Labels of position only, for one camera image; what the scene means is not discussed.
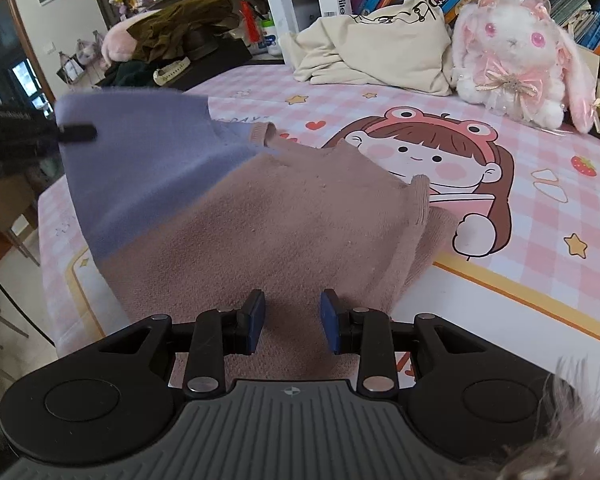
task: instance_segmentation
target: blue gripper pad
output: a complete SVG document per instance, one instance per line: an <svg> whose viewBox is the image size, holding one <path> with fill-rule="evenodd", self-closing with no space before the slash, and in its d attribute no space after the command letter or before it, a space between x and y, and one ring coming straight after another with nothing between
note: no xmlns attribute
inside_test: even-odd
<svg viewBox="0 0 600 480"><path fill-rule="evenodd" d="M252 353L256 351L256 346L258 346L258 339L260 338L260 332L262 332L262 326L264 325L265 314L266 302L264 294L261 293L249 318L248 347L249 351Z"/></svg>
<svg viewBox="0 0 600 480"><path fill-rule="evenodd" d="M320 294L320 320L324 335L327 336L329 350L334 354L340 353L340 331L338 329L338 315L326 293Z"/></svg>

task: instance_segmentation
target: wall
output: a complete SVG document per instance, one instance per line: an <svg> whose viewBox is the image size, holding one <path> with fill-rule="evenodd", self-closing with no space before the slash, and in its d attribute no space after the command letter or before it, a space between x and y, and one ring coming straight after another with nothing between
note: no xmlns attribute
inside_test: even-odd
<svg viewBox="0 0 600 480"><path fill-rule="evenodd" d="M100 8L96 0L53 0L44 6L38 0L16 0L16 3L46 80L59 98L69 88L56 75L60 68L58 51L71 55L78 39L92 40L94 30L106 33ZM43 47L49 42L55 44L56 51L47 55Z"/></svg>

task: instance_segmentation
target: black cable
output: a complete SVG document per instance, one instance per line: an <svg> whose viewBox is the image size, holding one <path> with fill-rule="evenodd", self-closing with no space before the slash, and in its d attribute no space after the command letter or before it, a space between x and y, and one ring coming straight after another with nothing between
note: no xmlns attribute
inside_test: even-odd
<svg viewBox="0 0 600 480"><path fill-rule="evenodd" d="M11 304L16 308L16 310L20 313L20 315L27 320L27 322L33 327L35 328L38 333L45 338L47 341L49 341L54 347L56 346L56 344L51 341L51 338L46 335L44 332L42 332L42 330L40 330L40 327L38 325L36 325L29 316L27 316L27 314L25 314L22 309L18 306L18 304L14 301L14 299L10 296L10 294L5 290L5 288L2 286L2 284L0 283L0 291L7 297L7 299L9 301L11 301Z"/></svg>

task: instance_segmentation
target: shoe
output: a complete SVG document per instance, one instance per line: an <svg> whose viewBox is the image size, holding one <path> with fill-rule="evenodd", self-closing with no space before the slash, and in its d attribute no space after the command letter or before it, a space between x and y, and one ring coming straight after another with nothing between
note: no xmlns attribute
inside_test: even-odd
<svg viewBox="0 0 600 480"><path fill-rule="evenodd" d="M174 61L167 66L163 66L154 72L154 81L158 86L165 86L169 81L172 81L182 74L191 64L188 57L180 61Z"/></svg>

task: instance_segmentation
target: pink bunny plush toy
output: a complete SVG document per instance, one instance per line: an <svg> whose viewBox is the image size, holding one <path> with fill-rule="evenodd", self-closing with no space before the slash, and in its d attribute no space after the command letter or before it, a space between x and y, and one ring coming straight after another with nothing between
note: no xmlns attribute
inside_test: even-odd
<svg viewBox="0 0 600 480"><path fill-rule="evenodd" d="M596 81L547 0L478 0L465 5L452 40L458 95L499 115L556 130L569 107L588 133L597 119Z"/></svg>

